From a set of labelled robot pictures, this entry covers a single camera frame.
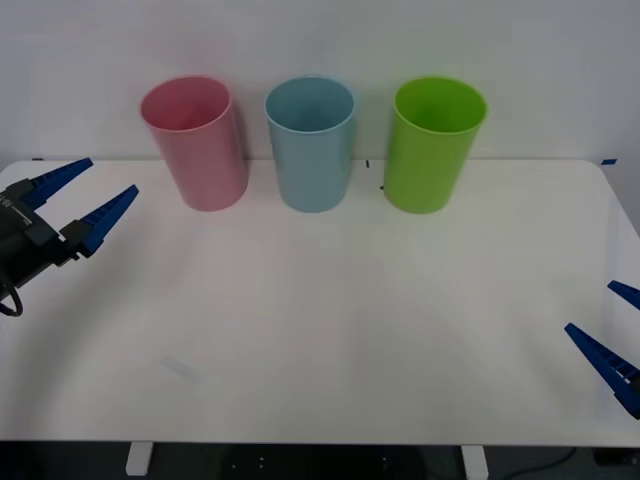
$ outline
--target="white table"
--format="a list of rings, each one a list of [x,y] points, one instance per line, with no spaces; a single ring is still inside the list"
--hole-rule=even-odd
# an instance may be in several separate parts
[[[640,365],[640,312],[606,289],[640,285],[640,241],[602,172],[474,160],[443,211],[412,215],[369,163],[304,214],[270,161],[213,213],[162,162],[98,162],[40,210],[53,226],[140,195],[1,320],[0,439],[640,447],[563,332]]]

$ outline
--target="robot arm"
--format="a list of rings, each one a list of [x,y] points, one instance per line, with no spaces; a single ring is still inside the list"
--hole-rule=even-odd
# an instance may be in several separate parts
[[[0,313],[20,316],[23,306],[16,289],[50,265],[93,255],[138,195],[132,185],[58,233],[35,211],[92,165],[88,158],[78,160],[0,192],[0,302],[10,296],[15,305],[11,309],[0,303]]]

